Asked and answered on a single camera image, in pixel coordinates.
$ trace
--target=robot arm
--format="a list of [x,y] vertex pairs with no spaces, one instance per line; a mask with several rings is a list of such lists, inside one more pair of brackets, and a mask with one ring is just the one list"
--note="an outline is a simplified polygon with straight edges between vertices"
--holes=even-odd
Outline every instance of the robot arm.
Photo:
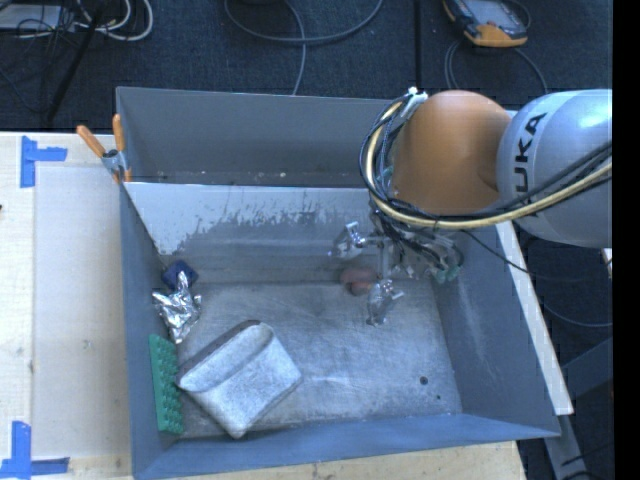
[[611,96],[555,93],[511,118],[476,93],[436,94],[399,131],[374,125],[361,158],[372,201],[415,228],[515,220],[547,240],[611,247]]

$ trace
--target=bin floor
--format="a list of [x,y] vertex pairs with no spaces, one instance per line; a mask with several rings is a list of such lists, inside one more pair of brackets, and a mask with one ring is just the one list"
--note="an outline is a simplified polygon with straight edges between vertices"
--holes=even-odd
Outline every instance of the bin floor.
[[[202,316],[178,346],[179,360],[244,320],[273,327],[303,382],[254,430],[461,412],[430,282],[395,283],[405,296],[379,327],[366,324],[366,297],[338,283],[196,283]],[[224,434],[187,394],[183,402],[183,437]]]

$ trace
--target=crumpled foil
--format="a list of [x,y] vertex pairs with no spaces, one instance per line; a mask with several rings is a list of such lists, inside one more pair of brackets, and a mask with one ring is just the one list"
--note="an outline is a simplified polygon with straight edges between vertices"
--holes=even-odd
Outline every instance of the crumpled foil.
[[166,295],[154,291],[154,304],[169,328],[174,343],[181,343],[200,318],[200,295],[191,295],[187,275],[180,271],[176,291]]

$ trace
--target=gray bin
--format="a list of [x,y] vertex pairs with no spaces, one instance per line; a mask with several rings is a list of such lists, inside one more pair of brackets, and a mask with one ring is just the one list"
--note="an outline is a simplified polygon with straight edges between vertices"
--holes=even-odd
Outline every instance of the gray bin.
[[[465,235],[456,280],[398,277],[380,327],[327,255],[366,233],[363,138],[386,101],[121,87],[133,181],[121,190],[124,307],[136,478],[163,478],[557,436],[545,376],[505,263]],[[477,236],[504,254],[494,227]],[[188,395],[185,432],[156,426],[151,293],[172,261],[199,274],[202,316],[181,363],[250,319],[270,325],[302,382],[242,439]]]

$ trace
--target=metal rod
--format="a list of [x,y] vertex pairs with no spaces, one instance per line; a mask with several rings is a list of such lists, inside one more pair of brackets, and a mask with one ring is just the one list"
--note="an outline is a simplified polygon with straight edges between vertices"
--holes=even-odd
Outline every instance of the metal rod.
[[47,113],[46,122],[47,122],[47,126],[49,127],[53,122],[53,118],[58,113],[58,109],[60,108],[62,100],[64,99],[64,96],[67,93],[69,86],[71,85],[71,81],[73,80],[73,77],[75,76],[76,71],[78,70],[78,66],[82,61],[82,57],[84,57],[84,54],[89,48],[89,43],[91,42],[91,39],[95,34],[98,23],[101,20],[102,15],[104,14],[104,11],[106,10],[107,5],[109,4],[109,1],[110,0],[100,0],[100,2],[98,3],[98,7],[95,13],[93,14],[93,18],[91,20],[91,23],[89,24],[89,28],[87,29],[87,33],[84,35],[84,38],[82,39],[82,43],[80,44],[80,47],[78,48],[78,51],[76,52],[76,55],[73,58],[73,61],[71,62],[71,66],[69,67],[69,70],[67,71],[64,78],[60,82],[60,85],[58,86],[56,94],[53,97],[53,101],[51,102],[51,108]]

